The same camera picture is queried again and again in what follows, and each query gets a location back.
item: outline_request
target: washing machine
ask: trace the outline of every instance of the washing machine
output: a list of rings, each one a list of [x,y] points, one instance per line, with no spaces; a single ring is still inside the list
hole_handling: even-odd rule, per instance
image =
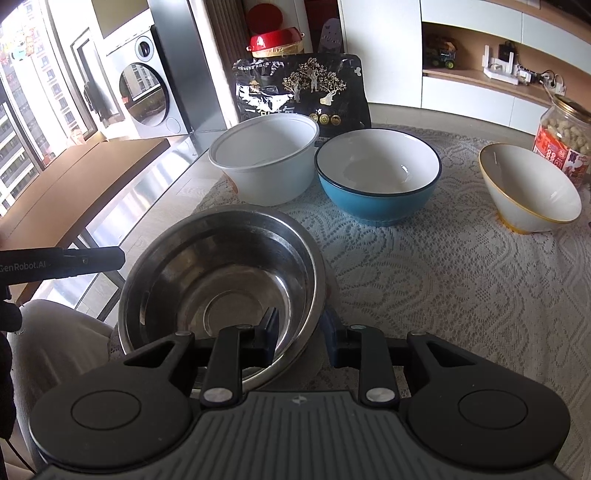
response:
[[[158,54],[155,37],[155,27],[151,25],[148,30],[131,33],[107,55],[119,75],[119,94],[140,138],[188,133]]]

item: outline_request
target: blue bowl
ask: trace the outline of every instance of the blue bowl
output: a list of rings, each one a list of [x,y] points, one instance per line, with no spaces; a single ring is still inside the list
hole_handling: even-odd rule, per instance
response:
[[[429,145],[381,128],[332,138],[314,162],[330,200],[372,226],[393,225],[423,208],[441,176],[441,159]]]

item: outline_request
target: red jar label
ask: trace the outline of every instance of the red jar label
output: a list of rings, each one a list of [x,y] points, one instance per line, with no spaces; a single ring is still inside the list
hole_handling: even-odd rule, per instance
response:
[[[560,140],[550,135],[541,125],[535,137],[534,152],[551,161],[579,188],[583,183],[583,177],[591,157],[581,155],[579,152],[564,145]]]

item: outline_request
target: dark blue bowl rim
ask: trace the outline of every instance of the dark blue bowl rim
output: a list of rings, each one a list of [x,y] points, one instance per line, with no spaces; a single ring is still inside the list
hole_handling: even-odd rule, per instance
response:
[[[338,189],[341,189],[341,190],[344,190],[344,191],[350,192],[350,193],[355,193],[357,195],[363,195],[366,197],[403,197],[406,195],[413,195],[415,193],[422,192],[423,190],[427,190],[429,187],[433,186],[437,180],[439,180],[439,177],[441,177],[441,171],[443,169],[443,164],[441,163],[441,158],[439,157],[439,154],[435,151],[435,149],[431,145],[429,145],[427,142],[425,142],[424,140],[421,140],[419,137],[416,137],[415,135],[411,135],[406,132],[402,132],[400,130],[394,130],[393,128],[367,128],[367,130],[386,130],[389,132],[398,132],[400,134],[404,134],[404,135],[408,135],[409,137],[416,138],[417,140],[419,140],[419,142],[423,142],[426,146],[428,146],[433,151],[433,153],[435,153],[435,156],[437,157],[437,161],[439,162],[439,171],[437,172],[437,175],[435,176],[435,178],[431,182],[427,183],[425,186],[423,186],[419,189],[411,190],[410,192],[398,192],[398,193],[363,192],[362,190],[355,190],[355,189],[352,189],[351,187],[346,187],[345,185],[341,185],[340,183],[329,178],[320,169],[320,167],[318,166],[318,153],[320,153],[320,150],[322,150],[327,143],[332,142],[334,139],[339,138],[341,135],[347,135],[347,134],[350,134],[351,132],[345,132],[340,135],[337,135],[336,137],[331,138],[330,140],[325,142],[318,150],[316,150],[316,154],[314,155],[314,166],[316,167],[316,171],[318,172],[318,174],[323,179],[325,179],[328,183],[337,187]]]

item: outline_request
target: gray pants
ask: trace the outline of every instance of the gray pants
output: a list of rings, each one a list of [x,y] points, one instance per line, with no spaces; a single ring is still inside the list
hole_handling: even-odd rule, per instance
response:
[[[34,448],[28,428],[31,410],[51,388],[107,363],[113,329],[48,300],[32,300],[22,306],[21,312],[21,330],[8,334],[13,354],[14,400],[22,438],[35,466],[40,468],[44,462]],[[18,433],[15,428],[13,445],[22,444]]]

